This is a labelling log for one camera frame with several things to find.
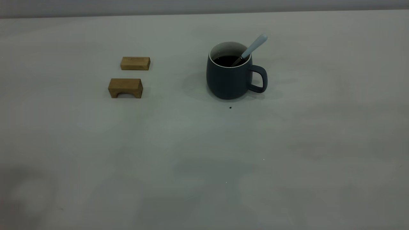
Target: dark gray mug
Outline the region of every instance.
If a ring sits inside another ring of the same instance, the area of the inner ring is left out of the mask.
[[[211,49],[207,58],[206,79],[212,93],[221,99],[235,99],[244,95],[247,90],[264,92],[267,88],[267,72],[260,66],[253,65],[250,54],[245,63],[235,67],[226,67],[214,62],[219,57],[239,57],[247,47],[237,42],[223,42]],[[263,79],[263,87],[252,85],[253,72]]]

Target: gray wall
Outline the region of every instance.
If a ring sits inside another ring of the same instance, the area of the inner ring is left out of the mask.
[[[0,18],[402,9],[409,0],[0,0]]]

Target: spoon handle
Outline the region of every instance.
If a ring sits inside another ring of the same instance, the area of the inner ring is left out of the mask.
[[[244,53],[241,54],[241,58],[245,59],[249,56],[255,49],[257,49],[260,45],[262,45],[265,41],[267,41],[267,35],[262,34],[260,35],[248,48]]]

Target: rectangular wooden block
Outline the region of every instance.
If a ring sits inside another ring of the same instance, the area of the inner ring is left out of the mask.
[[[141,98],[144,88],[141,79],[112,78],[108,90],[112,98],[117,98],[120,93],[129,93]]]
[[[150,64],[149,57],[123,57],[121,70],[149,70]]]

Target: dark liquid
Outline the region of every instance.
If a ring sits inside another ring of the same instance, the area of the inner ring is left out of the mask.
[[[221,66],[225,66],[225,67],[231,67],[231,65],[238,59],[239,57],[237,56],[223,56],[223,57],[219,57],[216,58],[216,60],[214,60],[214,63],[221,65]],[[242,65],[243,63],[245,63],[246,60],[241,60],[238,64],[234,65],[234,66],[238,66],[238,65]]]

